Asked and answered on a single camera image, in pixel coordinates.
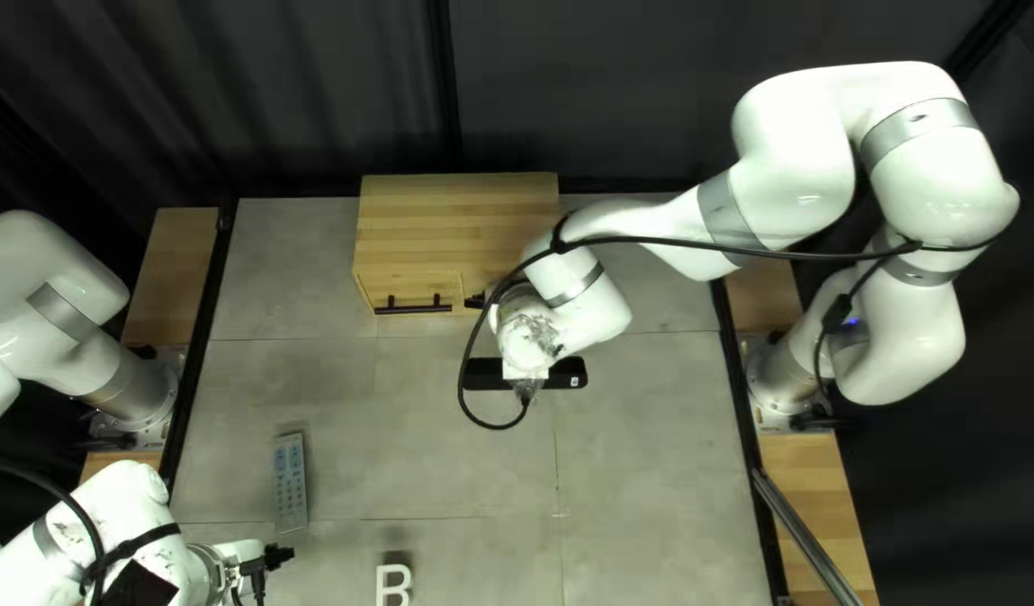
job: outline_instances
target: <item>drawer handle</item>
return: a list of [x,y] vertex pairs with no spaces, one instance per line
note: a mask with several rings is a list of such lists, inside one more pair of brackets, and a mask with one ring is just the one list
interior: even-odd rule
[[396,296],[391,295],[389,297],[390,304],[386,307],[375,307],[374,313],[378,315],[388,315],[394,313],[434,313],[438,311],[452,311],[452,305],[443,305],[443,296],[435,293],[435,304],[433,305],[404,305],[402,307],[397,306]]

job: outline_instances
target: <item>wooden box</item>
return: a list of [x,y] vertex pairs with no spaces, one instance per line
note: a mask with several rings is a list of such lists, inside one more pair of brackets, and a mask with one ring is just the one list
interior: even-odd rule
[[360,194],[353,274],[372,310],[465,310],[561,217],[553,173],[368,176]]

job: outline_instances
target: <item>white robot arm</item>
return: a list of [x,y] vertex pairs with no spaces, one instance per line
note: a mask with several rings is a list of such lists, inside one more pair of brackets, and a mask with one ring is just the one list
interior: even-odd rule
[[[124,430],[166,419],[175,373],[145,363],[99,328],[127,302],[123,283],[60,228],[34,213],[0,214],[0,416],[19,395],[19,381],[31,380],[103,411]],[[71,495],[107,550],[174,522],[164,484],[139,462],[114,463]],[[257,541],[185,544],[174,533],[113,560],[102,590],[144,592],[148,603],[169,606],[262,604],[267,571],[291,556]],[[93,562],[79,516],[57,505],[0,546],[0,606],[77,604]]]
[[[294,555],[292,549],[252,539],[186,544],[169,513],[164,484],[141,462],[115,462],[71,496],[93,520],[107,552],[169,528],[107,569],[104,595],[118,596],[119,604],[132,596],[164,606],[235,606],[249,599],[262,604],[266,573]],[[93,544],[82,521],[59,504],[0,549],[0,606],[78,604],[81,582],[93,562]],[[86,604],[92,603],[94,590],[89,585]]]
[[[868,246],[909,241],[967,247],[1010,222],[1017,193],[953,80],[922,62],[810,69],[750,90],[733,115],[739,161],[665,204],[611,200],[573,213],[565,242],[601,235],[653,236],[778,250],[834,222],[853,196],[852,148],[886,218]],[[524,257],[550,249],[552,234]],[[710,280],[746,256],[645,245],[689,278]],[[950,368],[965,333],[951,280],[982,248],[917,250],[887,260],[863,284],[848,324],[820,352],[820,374],[862,404],[901,400]],[[874,261],[831,276],[802,322],[761,362],[761,405],[800,412],[815,391],[821,319]],[[632,319],[621,294],[588,248],[551,254],[525,269],[490,310],[506,378],[542,378],[559,358],[620,334]]]
[[31,380],[105,412],[123,430],[162,420],[176,377],[99,328],[128,290],[60,228],[35,213],[0,214],[0,415]]

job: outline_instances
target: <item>black backdrop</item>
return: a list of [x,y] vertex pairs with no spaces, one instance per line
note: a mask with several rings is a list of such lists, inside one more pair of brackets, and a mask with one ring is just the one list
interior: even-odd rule
[[[0,210],[51,215],[130,284],[161,206],[349,194],[371,173],[542,170],[567,190],[676,189],[735,159],[732,104],[769,75],[944,64],[1022,189],[1022,217],[957,282],[962,364],[908,402],[853,411],[860,428],[841,443],[884,604],[1033,604],[1028,4],[0,0]],[[810,246],[866,239],[878,217],[859,199]],[[811,293],[824,269],[797,270]],[[13,406],[0,452],[66,484],[57,461],[74,425],[39,429],[45,396]],[[23,501],[6,493],[2,506]]]

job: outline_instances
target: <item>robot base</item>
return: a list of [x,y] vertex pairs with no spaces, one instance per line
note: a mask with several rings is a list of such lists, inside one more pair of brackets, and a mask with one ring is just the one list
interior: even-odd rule
[[746,383],[749,385],[749,401],[753,410],[753,421],[756,430],[761,434],[778,433],[812,433],[828,431],[829,429],[798,429],[796,421],[810,417],[815,408],[822,408],[825,416],[830,416],[831,404],[816,391],[814,380],[809,382],[793,381],[796,390],[789,398],[780,394],[771,394],[766,384],[765,364],[767,355],[773,344],[766,334],[739,334],[738,345],[741,363],[746,367]]
[[98,443],[108,444],[109,448],[98,447],[93,450],[160,452],[164,448],[169,425],[173,421],[184,359],[184,347],[174,347],[161,349],[155,359],[145,360],[145,365],[156,366],[165,378],[168,392],[164,401],[154,414],[143,420],[121,420],[99,412],[90,422],[90,435]]

